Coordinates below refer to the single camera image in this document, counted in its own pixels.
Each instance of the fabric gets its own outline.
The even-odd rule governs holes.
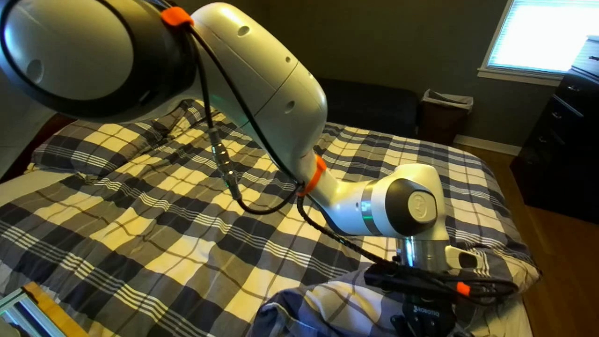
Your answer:
[[[405,298],[367,286],[365,270],[279,292],[261,307],[251,335],[399,335],[393,316],[401,316]],[[468,331],[455,326],[453,335]]]
[[[68,172],[49,172],[49,170],[34,170],[27,172],[23,176],[17,176],[15,180],[10,180],[6,183],[0,183],[0,206],[8,204],[15,198],[21,198],[25,195],[30,195],[38,189],[49,187],[71,174]]]
[[[246,202],[279,204],[292,185],[255,142],[221,114],[217,122],[244,172]],[[435,165],[451,241],[485,251],[485,271],[521,290],[536,281],[496,180],[474,155],[337,124],[326,125],[319,152],[350,182],[401,163]],[[395,238],[348,240],[384,258],[397,253]],[[197,110],[182,114],[161,144],[94,182],[71,176],[0,208],[0,292],[36,281],[90,333],[244,335],[283,290],[360,273],[363,262],[290,204],[246,213],[216,170]]]
[[[171,131],[180,133],[184,125],[176,124],[186,124],[195,116],[178,109],[154,122],[94,124],[79,120],[36,148],[32,163],[43,170],[98,180],[161,144]]]

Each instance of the wooden furniture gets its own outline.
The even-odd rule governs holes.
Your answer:
[[[70,337],[88,335],[49,294],[36,283],[25,285],[25,290],[36,299],[38,307]]]
[[[594,335],[592,331],[597,329],[599,270],[590,266],[596,266],[599,256],[599,226],[526,206],[509,168],[511,155],[470,146],[459,148],[476,153],[495,172],[509,213],[543,273],[539,283],[524,292],[534,335]]]
[[[526,204],[599,223],[599,37],[590,37],[511,163]]]

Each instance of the black cable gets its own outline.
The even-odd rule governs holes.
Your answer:
[[[154,4],[154,6],[159,7],[161,11],[174,6],[174,4],[169,2],[169,0],[150,0],[150,4]]]
[[[202,37],[201,37],[193,28],[189,28],[189,30],[191,30],[191,36],[193,36],[201,45],[206,45],[206,43],[202,41]],[[275,204],[274,208],[257,210],[257,208],[251,208],[249,204],[244,202],[244,197],[242,197],[240,189],[238,189],[238,182],[236,182],[236,178],[234,178],[234,174],[232,174],[234,170],[231,168],[229,153],[227,153],[225,146],[221,144],[219,135],[217,135],[217,127],[214,125],[214,120],[212,120],[210,88],[208,88],[206,67],[204,67],[204,62],[202,62],[202,54],[201,54],[201,52],[199,52],[199,56],[197,56],[197,69],[199,69],[201,86],[202,86],[202,95],[204,95],[206,124],[208,124],[208,129],[210,129],[212,144],[214,144],[214,148],[216,148],[216,152],[214,152],[214,153],[216,153],[216,161],[217,161],[217,167],[219,167],[219,170],[221,170],[221,176],[223,176],[223,180],[227,182],[227,185],[229,185],[234,200],[236,200],[236,202],[240,204],[240,208],[246,210],[247,213],[268,215],[268,213],[279,211],[285,204],[289,204],[289,202],[296,197],[296,193],[298,193],[298,183],[294,183],[294,185],[296,185],[294,191],[290,191],[290,193],[289,193],[279,204]],[[247,116],[247,118],[253,118],[253,114],[247,112],[247,105],[246,105],[244,97],[242,97],[242,95],[236,95],[236,99],[238,99],[238,103],[240,103],[242,107],[246,107],[246,109],[244,109],[246,116]]]
[[[335,241],[350,247],[352,251],[363,255],[365,258],[373,260],[375,264],[393,264],[393,262],[380,258],[380,256],[373,255],[371,251],[356,245],[354,241],[345,240],[343,236],[337,236],[335,232],[328,230],[326,226],[319,225],[309,213],[305,213],[304,200],[305,200],[305,197],[298,197],[298,211],[313,228],[317,228],[319,232],[326,234],[328,238],[335,240]]]
[[[202,49],[208,52],[208,56],[212,58],[212,62],[219,67],[223,79],[227,80],[229,88],[232,90],[236,101],[240,103],[244,114],[247,116],[247,122],[251,124],[251,127],[255,129],[257,137],[261,138],[262,146],[266,148],[266,152],[274,157],[274,161],[277,163],[277,167],[289,176],[289,180],[292,180],[294,183],[300,183],[298,178],[287,168],[287,165],[279,159],[277,152],[270,146],[266,135],[262,133],[259,122],[255,120],[253,112],[249,110],[246,99],[240,94],[240,88],[236,86],[236,82],[231,79],[231,75],[227,73],[227,69],[223,67],[223,64],[219,62],[219,58],[214,54],[214,50],[210,49],[210,45],[199,36],[199,32],[195,32],[193,28],[189,30],[195,39],[202,45]]]

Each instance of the wall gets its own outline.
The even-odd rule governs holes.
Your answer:
[[[0,176],[53,112],[13,88],[0,71]]]
[[[476,97],[463,133],[523,144],[553,88],[478,77],[506,0],[244,0],[315,75]]]

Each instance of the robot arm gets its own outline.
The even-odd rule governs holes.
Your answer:
[[[313,152],[326,124],[324,92],[261,24],[229,4],[210,4],[193,13],[199,43],[161,21],[165,7],[146,0],[0,0],[0,65],[38,101],[85,120],[156,118],[208,92],[214,107],[307,183],[304,195],[335,232],[448,240],[433,167],[401,165],[377,182],[343,182],[326,168]]]

